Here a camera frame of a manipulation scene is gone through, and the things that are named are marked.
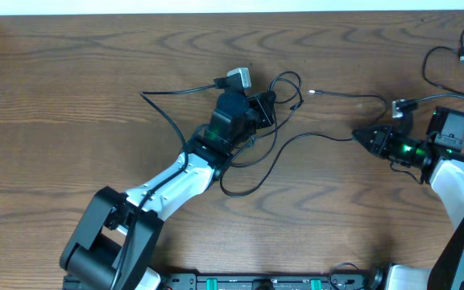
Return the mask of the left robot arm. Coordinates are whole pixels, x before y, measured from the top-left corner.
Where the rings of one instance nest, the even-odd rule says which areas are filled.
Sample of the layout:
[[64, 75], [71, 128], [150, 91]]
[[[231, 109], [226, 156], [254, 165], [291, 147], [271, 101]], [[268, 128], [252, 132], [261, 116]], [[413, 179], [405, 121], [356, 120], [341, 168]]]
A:
[[150, 267], [164, 222], [186, 201], [219, 180], [233, 150], [258, 129], [270, 127], [276, 94], [219, 96], [209, 126], [183, 143], [176, 161], [144, 184], [93, 196], [60, 256], [60, 267], [83, 289], [157, 289]]

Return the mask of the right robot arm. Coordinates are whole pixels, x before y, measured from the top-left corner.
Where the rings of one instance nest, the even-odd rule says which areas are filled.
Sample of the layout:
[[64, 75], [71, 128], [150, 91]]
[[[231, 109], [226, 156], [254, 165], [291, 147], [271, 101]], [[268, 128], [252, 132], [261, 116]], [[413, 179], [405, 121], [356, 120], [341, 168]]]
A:
[[420, 169], [420, 183], [439, 196], [454, 233], [433, 268], [391, 265], [386, 289], [464, 290], [464, 113], [436, 107], [424, 140], [392, 125], [356, 129], [352, 135], [372, 155], [406, 168]]

